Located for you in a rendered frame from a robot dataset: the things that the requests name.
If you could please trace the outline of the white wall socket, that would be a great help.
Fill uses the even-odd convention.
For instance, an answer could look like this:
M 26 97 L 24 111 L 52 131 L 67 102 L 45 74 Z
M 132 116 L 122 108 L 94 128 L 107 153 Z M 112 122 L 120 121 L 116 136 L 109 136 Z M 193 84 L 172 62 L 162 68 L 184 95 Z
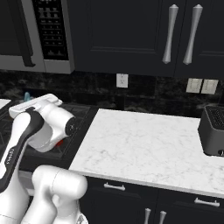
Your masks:
M 118 73 L 116 75 L 116 86 L 118 88 L 127 88 L 128 87 L 128 78 L 127 74 Z

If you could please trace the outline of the black toaster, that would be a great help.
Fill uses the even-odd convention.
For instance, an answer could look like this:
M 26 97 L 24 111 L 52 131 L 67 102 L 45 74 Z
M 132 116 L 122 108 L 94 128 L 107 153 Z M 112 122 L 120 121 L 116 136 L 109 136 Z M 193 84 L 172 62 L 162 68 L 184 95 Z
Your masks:
M 198 133 L 206 155 L 224 157 L 224 107 L 205 106 Z

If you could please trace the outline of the beige light switch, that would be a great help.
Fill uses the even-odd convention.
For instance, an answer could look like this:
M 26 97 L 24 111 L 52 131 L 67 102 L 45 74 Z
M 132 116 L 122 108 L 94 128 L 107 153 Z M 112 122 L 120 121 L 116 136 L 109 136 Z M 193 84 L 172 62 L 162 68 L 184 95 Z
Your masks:
M 186 92 L 198 94 L 200 92 L 201 84 L 202 79 L 189 78 L 187 82 Z
M 207 95 L 214 95 L 217 85 L 218 85 L 217 80 L 204 80 L 201 93 Z

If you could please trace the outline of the dark wall cupboard door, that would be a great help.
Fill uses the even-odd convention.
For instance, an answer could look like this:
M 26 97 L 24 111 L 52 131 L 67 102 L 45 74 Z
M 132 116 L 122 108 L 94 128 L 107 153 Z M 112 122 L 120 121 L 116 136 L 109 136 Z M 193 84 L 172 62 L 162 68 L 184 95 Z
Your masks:
M 203 11 L 196 32 L 192 63 L 185 65 L 193 6 Z M 224 0 L 186 0 L 175 77 L 224 81 Z
M 169 7 L 178 6 L 171 62 L 163 56 Z M 77 71 L 172 77 L 181 0 L 69 0 Z

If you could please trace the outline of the dark base cupboard door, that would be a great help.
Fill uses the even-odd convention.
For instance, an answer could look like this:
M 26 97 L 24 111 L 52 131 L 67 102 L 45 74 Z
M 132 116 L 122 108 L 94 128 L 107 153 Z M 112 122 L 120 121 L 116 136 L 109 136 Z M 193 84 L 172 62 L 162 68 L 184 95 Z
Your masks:
M 224 209 L 158 204 L 154 224 L 159 224 L 161 212 L 166 212 L 162 224 L 224 224 Z
M 100 188 L 88 189 L 80 199 L 80 210 L 88 224 L 144 224 L 147 208 L 147 224 L 153 224 L 155 206 L 137 193 Z

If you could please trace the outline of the black hob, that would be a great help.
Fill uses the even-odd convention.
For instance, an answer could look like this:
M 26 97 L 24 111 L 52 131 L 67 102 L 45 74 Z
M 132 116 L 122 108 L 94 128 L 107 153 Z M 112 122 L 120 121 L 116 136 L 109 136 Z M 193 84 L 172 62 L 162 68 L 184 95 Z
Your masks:
M 10 101 L 0 109 L 0 158 L 11 136 L 13 119 L 9 115 L 9 108 L 16 104 L 18 104 L 18 101 Z M 19 166 L 20 171 L 34 172 L 40 165 L 53 165 L 64 169 L 70 167 L 88 132 L 88 128 L 95 118 L 98 108 L 89 105 L 66 103 L 63 103 L 61 107 L 75 116 L 76 131 L 71 136 L 64 138 L 48 152 L 40 153 L 28 145 Z

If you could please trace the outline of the silver microwave oven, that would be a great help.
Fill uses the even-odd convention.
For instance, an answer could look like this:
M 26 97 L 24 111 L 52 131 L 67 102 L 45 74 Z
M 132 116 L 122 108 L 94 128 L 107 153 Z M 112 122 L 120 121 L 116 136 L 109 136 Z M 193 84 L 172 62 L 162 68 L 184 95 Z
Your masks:
M 24 65 L 8 0 L 0 0 L 0 69 L 70 74 L 74 53 L 67 0 L 21 0 L 34 67 Z

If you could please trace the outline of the dark drawer front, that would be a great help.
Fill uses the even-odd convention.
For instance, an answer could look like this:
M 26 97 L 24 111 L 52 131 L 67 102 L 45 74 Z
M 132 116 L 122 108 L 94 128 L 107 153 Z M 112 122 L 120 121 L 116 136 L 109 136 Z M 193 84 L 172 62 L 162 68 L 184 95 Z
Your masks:
M 126 190 L 104 188 L 103 184 L 109 183 L 113 186 L 124 185 Z M 85 196 L 80 200 L 84 207 L 138 207 L 156 204 L 158 201 L 158 189 L 155 187 L 114 181 L 104 178 L 87 177 L 88 188 Z
M 220 202 L 220 207 L 207 206 L 201 204 L 195 204 L 194 200 L 199 198 L 204 201 L 215 201 Z M 177 192 L 172 190 L 160 189 L 158 193 L 158 204 L 167 205 L 167 206 L 177 206 L 182 207 L 208 207 L 211 209 L 224 209 L 224 199 L 216 199 L 214 197 L 197 195 L 189 192 Z

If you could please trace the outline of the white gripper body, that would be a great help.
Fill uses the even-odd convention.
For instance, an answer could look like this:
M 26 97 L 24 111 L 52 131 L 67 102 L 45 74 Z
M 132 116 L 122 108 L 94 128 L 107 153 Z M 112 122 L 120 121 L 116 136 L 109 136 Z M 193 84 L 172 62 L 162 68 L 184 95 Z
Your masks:
M 45 94 L 38 98 L 34 98 L 32 100 L 10 107 L 9 108 L 10 117 L 15 118 L 18 114 L 25 112 L 30 107 L 34 107 L 37 111 L 40 111 L 44 107 L 45 102 L 53 103 L 56 106 L 62 104 L 62 100 L 60 100 L 56 95 Z

